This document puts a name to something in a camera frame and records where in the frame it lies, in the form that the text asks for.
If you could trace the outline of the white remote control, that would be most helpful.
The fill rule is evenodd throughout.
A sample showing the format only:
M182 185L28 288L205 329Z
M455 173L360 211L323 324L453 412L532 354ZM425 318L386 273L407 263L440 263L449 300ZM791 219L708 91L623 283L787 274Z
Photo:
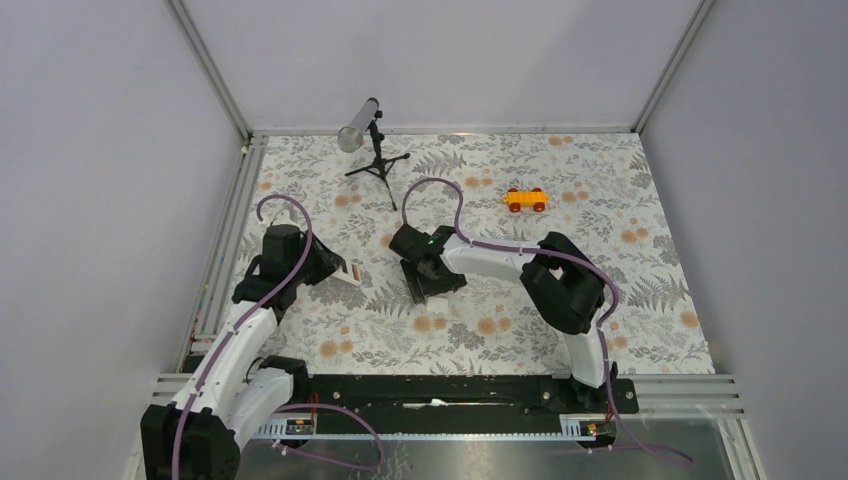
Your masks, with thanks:
M357 287L361 285L361 269L350 261L343 261L332 277Z

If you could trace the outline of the white battery cover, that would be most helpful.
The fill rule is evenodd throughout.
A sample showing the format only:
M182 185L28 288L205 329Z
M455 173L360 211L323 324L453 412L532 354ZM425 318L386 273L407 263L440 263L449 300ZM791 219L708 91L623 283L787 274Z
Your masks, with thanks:
M449 311L449 301L443 297L429 297L426 300L425 306L432 313L446 313Z

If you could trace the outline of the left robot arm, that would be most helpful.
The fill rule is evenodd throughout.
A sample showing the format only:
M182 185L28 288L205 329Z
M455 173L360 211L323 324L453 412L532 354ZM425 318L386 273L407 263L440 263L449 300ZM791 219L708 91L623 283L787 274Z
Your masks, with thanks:
M272 413L307 404L311 387L302 360L270 356L250 383L244 379L298 287L346 269L344 258L311 231L289 224L266 229L212 347L185 385L141 418L147 478L232 479L242 450Z

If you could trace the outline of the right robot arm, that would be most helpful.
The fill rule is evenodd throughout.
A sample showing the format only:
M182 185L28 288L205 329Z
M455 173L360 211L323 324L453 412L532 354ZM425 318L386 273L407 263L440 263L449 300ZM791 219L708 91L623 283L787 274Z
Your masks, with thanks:
M613 398L613 367L595 316L606 301L615 309L619 293L611 278L565 235L550 232L535 244L466 237L440 226L425 233L404 224L389 248L400 258L411 296L424 303L467 285L468 274L521 285L541 318L565 335L575 402L597 412Z

